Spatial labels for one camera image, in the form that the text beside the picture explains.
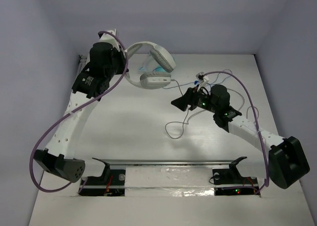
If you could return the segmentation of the white grey over-ear headphones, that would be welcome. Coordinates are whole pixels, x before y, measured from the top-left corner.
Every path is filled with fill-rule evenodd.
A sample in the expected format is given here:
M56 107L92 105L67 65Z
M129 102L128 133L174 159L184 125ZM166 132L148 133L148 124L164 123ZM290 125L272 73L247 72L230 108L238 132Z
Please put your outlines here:
M176 62L165 48L150 41L141 41L127 48L127 57L131 58L139 49L145 46L150 47L150 50L140 69L139 81L133 81L128 72L125 74L126 80L141 89L154 90L166 87L171 83L171 73L176 68Z

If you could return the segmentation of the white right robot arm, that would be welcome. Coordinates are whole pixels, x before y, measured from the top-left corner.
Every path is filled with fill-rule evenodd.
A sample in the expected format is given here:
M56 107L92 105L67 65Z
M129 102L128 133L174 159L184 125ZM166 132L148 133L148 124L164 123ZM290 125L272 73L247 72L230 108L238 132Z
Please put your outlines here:
M230 105L230 94L223 85L215 85L209 94L200 88L188 88L186 93L171 101L182 111L202 108L213 113L216 125L238 136L264 155L264 163L249 163L239 157L229 164L229 178L240 183L246 177L271 180L282 189L309 173L310 166L300 141L275 135L244 117Z

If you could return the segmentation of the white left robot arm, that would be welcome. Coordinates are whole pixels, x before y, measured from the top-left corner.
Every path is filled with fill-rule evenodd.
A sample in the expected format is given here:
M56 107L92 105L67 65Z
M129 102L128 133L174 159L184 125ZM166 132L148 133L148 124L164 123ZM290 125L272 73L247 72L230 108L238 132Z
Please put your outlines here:
M126 70L126 56L121 45L109 42L93 44L87 63L72 85L72 92L64 116L52 128L56 131L42 150L34 147L29 169L36 162L45 172L77 182L85 170L84 160L75 158L75 149L89 115L110 89L115 75Z

